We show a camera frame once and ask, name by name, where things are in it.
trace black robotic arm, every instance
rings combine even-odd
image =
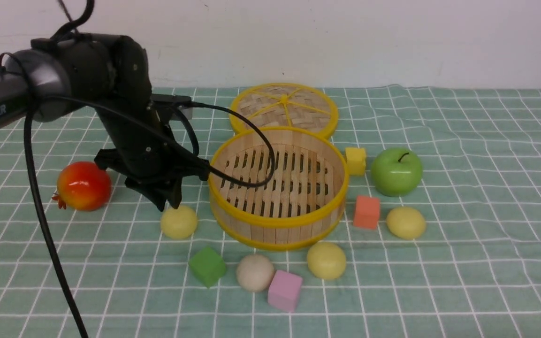
[[[61,0],[58,2],[66,8]],[[33,120],[51,122],[77,109],[93,107],[114,144],[114,148],[101,149],[94,162],[101,169],[125,175],[125,185],[147,197],[159,211],[165,209],[167,202],[178,208],[183,177],[197,176],[205,181],[212,173],[228,182],[255,188],[268,184],[275,169],[270,142],[247,118],[224,107],[193,102],[188,96],[153,94],[146,51],[132,38],[78,32],[93,9],[94,0],[87,0],[83,15],[75,21],[69,18],[51,38],[34,39],[29,49],[0,56],[0,129],[24,118],[24,155],[37,218],[64,297],[83,338],[88,333],[64,276],[38,190],[31,144]],[[6,55],[9,58],[3,63]],[[260,135],[270,150],[266,179],[237,180],[198,157],[197,138],[185,114],[190,115],[195,107],[232,114]],[[170,120],[183,122],[193,152],[176,142]]]

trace green apple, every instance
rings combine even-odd
[[[373,161],[371,178],[377,190],[385,196],[410,194],[422,180],[420,158],[406,148],[383,150]]]

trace pomegranate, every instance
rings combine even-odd
[[[93,211],[105,205],[112,194],[112,180],[93,162],[79,161],[65,167],[58,176],[58,191],[52,199],[58,208]]]

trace apple stem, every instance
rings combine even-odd
[[[404,158],[404,156],[406,155],[410,155],[410,153],[404,153],[400,158],[399,160],[397,160],[397,162],[402,162],[402,158]]]

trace orange cube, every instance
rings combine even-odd
[[[378,198],[362,195],[356,198],[354,227],[375,230],[380,216],[381,201]]]

